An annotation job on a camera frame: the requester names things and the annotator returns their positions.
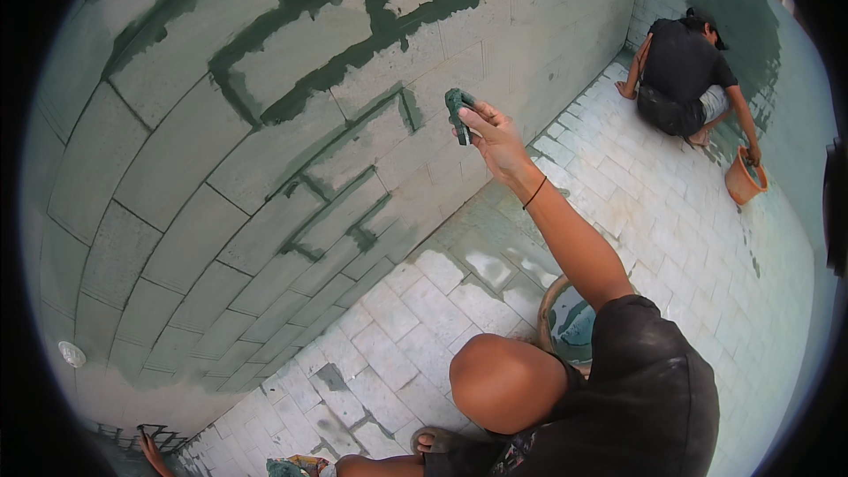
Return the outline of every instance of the man in black t-shirt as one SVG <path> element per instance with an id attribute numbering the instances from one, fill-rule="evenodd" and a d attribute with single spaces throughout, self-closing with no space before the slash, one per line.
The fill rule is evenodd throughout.
<path id="1" fill-rule="evenodd" d="M 415 455 L 346 455 L 336 465 L 338 477 L 706 475 L 719 417 L 710 365 L 677 324 L 634 294 L 616 252 L 533 164 L 511 118 L 483 101 L 473 111 L 462 108 L 459 117 L 474 131 L 472 144 L 494 178 L 524 204 L 597 313 L 591 373 L 584 379 L 522 341 L 476 335 L 450 363 L 451 395 L 490 438 L 472 440 L 427 424 L 409 439 Z M 438 408 L 443 399 L 435 390 L 423 398 L 425 408 Z"/>
<path id="2" fill-rule="evenodd" d="M 689 8 L 682 19 L 659 19 L 651 26 L 627 82 L 616 87 L 625 98 L 637 100 L 649 122 L 690 144 L 709 144 L 709 130 L 735 110 L 748 139 L 748 158 L 757 165 L 761 154 L 754 119 L 723 49 L 715 19 Z"/>

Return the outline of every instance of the black t-shirt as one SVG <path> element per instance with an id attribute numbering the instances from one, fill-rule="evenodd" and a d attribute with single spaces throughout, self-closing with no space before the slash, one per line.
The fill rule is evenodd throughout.
<path id="1" fill-rule="evenodd" d="M 677 324 L 639 295 L 606 303 L 592 334 L 586 382 L 569 388 L 546 424 L 506 441 L 436 456 L 427 477 L 706 475 L 718 437 L 712 368 Z"/>
<path id="2" fill-rule="evenodd" d="M 669 19 L 657 20 L 648 33 L 654 37 L 642 82 L 671 101 L 697 100 L 710 85 L 726 89 L 738 84 L 721 51 L 702 34 Z"/>

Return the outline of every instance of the gray shorts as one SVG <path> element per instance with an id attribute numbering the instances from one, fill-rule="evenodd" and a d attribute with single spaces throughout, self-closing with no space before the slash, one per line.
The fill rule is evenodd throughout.
<path id="1" fill-rule="evenodd" d="M 704 105 L 704 123 L 712 122 L 730 107 L 727 93 L 720 85 L 711 85 L 700 96 L 700 102 Z"/>

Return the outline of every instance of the black cap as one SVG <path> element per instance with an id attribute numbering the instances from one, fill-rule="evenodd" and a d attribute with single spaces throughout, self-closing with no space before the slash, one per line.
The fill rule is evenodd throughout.
<path id="1" fill-rule="evenodd" d="M 722 36 L 718 33 L 718 25 L 716 24 L 716 19 L 703 10 L 696 10 L 694 8 L 689 8 L 686 10 L 686 16 L 696 16 L 701 19 L 704 19 L 705 23 L 709 23 L 710 27 L 712 27 L 712 31 L 715 32 L 715 36 L 717 39 L 715 40 L 715 47 L 719 50 L 727 50 L 727 45 L 722 41 Z"/>

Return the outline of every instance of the plastic bucket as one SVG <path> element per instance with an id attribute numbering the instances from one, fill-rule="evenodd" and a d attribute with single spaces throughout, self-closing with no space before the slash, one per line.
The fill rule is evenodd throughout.
<path id="1" fill-rule="evenodd" d="M 762 169 L 762 165 L 754 167 L 762 186 L 748 173 L 745 165 L 747 154 L 748 148 L 740 145 L 736 151 L 733 164 L 730 165 L 730 169 L 724 175 L 727 192 L 738 205 L 745 205 L 751 198 L 769 189 L 769 179 L 766 177 L 766 170 Z"/>

